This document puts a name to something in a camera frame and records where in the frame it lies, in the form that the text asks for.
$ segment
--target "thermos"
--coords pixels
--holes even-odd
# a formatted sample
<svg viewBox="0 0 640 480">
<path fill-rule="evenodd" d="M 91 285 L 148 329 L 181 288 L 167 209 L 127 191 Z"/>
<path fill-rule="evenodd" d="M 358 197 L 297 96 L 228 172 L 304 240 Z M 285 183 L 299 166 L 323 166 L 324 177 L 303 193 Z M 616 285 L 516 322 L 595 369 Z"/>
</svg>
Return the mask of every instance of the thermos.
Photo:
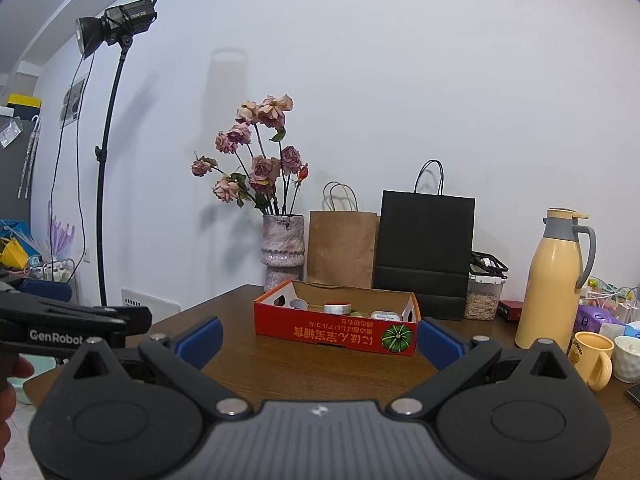
<svg viewBox="0 0 640 480">
<path fill-rule="evenodd" d="M 566 351 L 571 340 L 580 290 L 596 256 L 596 233 L 579 225 L 588 215 L 571 209 L 546 210 L 545 233 L 529 268 L 527 291 L 515 343 L 530 348 L 541 337 L 553 339 Z M 589 235 L 589 257 L 582 268 L 578 233 Z"/>
</svg>

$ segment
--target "green plastic bowl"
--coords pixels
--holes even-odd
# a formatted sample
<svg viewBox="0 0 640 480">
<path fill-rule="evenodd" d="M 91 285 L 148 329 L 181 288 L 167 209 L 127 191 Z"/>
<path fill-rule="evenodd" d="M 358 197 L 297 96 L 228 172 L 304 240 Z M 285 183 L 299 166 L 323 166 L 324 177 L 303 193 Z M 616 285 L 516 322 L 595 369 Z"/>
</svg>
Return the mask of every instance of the green plastic bowl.
<svg viewBox="0 0 640 480">
<path fill-rule="evenodd" d="M 29 397 L 27 397 L 27 395 L 24 393 L 24 388 L 22 387 L 22 385 L 35 376 L 41 375 L 44 372 L 48 372 L 49 370 L 53 370 L 53 368 L 56 367 L 56 360 L 53 357 L 44 357 L 41 355 L 20 355 L 27 359 L 27 361 L 33 365 L 36 370 L 35 373 L 27 379 L 18 379 L 16 377 L 11 377 L 7 380 L 14 386 L 16 398 L 23 404 L 31 404 Z"/>
</svg>

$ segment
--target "yellow mug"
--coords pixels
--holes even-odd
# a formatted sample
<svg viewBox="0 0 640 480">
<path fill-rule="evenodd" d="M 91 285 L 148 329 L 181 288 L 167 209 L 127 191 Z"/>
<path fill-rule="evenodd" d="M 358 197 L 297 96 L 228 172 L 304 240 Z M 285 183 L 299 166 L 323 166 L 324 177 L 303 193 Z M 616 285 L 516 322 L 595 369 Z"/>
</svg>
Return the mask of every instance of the yellow mug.
<svg viewBox="0 0 640 480">
<path fill-rule="evenodd" d="M 569 361 L 595 392 L 603 389 L 611 378 L 611 339 L 593 332 L 576 332 L 569 347 Z"/>
</svg>

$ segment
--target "human hand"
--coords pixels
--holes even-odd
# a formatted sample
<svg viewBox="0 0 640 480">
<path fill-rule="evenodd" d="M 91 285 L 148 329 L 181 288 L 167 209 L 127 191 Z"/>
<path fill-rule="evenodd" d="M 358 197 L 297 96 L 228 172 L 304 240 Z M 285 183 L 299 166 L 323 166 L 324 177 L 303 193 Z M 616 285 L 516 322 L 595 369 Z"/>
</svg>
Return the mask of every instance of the human hand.
<svg viewBox="0 0 640 480">
<path fill-rule="evenodd" d="M 24 357 L 18 358 L 15 363 L 12 377 L 20 377 L 26 379 L 34 373 L 33 365 Z M 7 419 L 15 411 L 15 390 L 14 387 L 7 383 L 6 388 L 0 392 L 0 465 L 4 462 L 4 448 L 11 439 L 11 430 L 6 423 Z"/>
</svg>

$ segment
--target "dark brown tabletop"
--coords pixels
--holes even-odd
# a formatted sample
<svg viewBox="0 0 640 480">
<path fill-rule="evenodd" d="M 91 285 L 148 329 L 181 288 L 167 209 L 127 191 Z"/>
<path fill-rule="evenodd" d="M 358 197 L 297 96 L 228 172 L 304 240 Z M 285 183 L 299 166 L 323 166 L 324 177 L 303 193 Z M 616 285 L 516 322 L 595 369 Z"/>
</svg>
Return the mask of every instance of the dark brown tabletop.
<svg viewBox="0 0 640 480">
<path fill-rule="evenodd" d="M 205 316 L 218 316 L 224 327 L 224 344 L 203 372 L 256 408 L 265 399 L 376 399 L 385 406 L 436 373 L 417 350 L 412 357 L 394 356 L 255 335 L 253 301 L 261 293 L 259 286 L 241 286 L 157 323 L 152 331 L 174 336 Z M 488 335 L 505 347 L 513 347 L 514 323 L 502 319 L 444 323 L 463 335 Z M 135 345 L 141 337 L 131 337 L 127 343 Z M 25 383 L 25 392 L 36 406 L 56 376 L 52 370 Z M 595 394 L 613 433 L 598 480 L 640 478 L 636 463 L 640 452 L 640 409 L 624 396 L 627 387 L 612 378 L 604 390 Z"/>
</svg>

